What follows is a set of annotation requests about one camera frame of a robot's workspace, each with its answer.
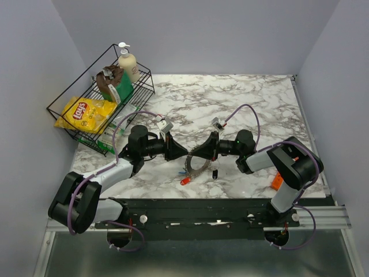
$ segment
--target small bottle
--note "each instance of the small bottle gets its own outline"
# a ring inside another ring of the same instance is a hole
[[[136,58],[134,55],[128,53],[125,47],[130,47],[124,42],[118,44],[121,48],[121,56],[118,59],[118,64],[120,68],[123,68],[129,77],[131,83],[135,83],[140,79],[140,71],[137,68]]]

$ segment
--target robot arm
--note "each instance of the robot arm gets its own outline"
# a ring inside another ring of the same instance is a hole
[[[320,158],[296,137],[290,137],[270,150],[256,152],[250,131],[239,131],[234,141],[219,140],[219,132],[223,131],[223,127],[220,124],[215,127],[217,131],[212,132],[209,138],[189,155],[212,161],[216,160],[219,154],[236,155],[237,167],[245,174],[275,166],[284,182],[266,207],[266,217],[270,222],[282,220],[306,186],[323,171]]]
[[[170,161],[187,155],[187,149],[171,136],[169,131],[172,126],[166,119],[158,122],[160,138],[148,132],[145,126],[134,126],[128,144],[118,155],[117,161],[83,175],[68,173],[49,207],[49,217],[67,226],[71,195],[84,181],[85,184],[74,200],[70,214],[73,230],[81,234],[94,222],[117,219],[125,222],[128,218],[125,204],[114,199],[100,200],[100,194],[117,182],[138,173],[144,165],[144,157],[163,154],[164,159]]]

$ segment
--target bottle cap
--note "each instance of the bottle cap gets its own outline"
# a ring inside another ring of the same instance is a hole
[[[127,57],[129,53],[125,47],[130,47],[131,45],[128,45],[125,42],[121,42],[118,44],[118,46],[121,48],[121,54],[123,55],[123,57]]]

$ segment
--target orange object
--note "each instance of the orange object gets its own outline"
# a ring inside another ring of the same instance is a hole
[[[272,185],[270,187],[274,190],[279,190],[282,183],[283,183],[283,178],[282,178],[281,174],[278,172],[277,175],[275,176],[273,182],[272,182]]]
[[[191,181],[191,178],[190,178],[190,177],[187,177],[187,178],[183,179],[183,180],[180,182],[180,184],[181,184],[182,186],[184,186],[184,185],[187,185],[190,181]]]

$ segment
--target metal floor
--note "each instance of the metal floor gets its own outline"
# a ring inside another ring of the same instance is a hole
[[[288,245],[304,242],[311,231],[291,232]],[[57,233],[46,276],[354,276],[340,230],[318,230],[313,242],[295,251],[266,241],[149,241],[145,249],[109,249],[106,233],[72,237]]]

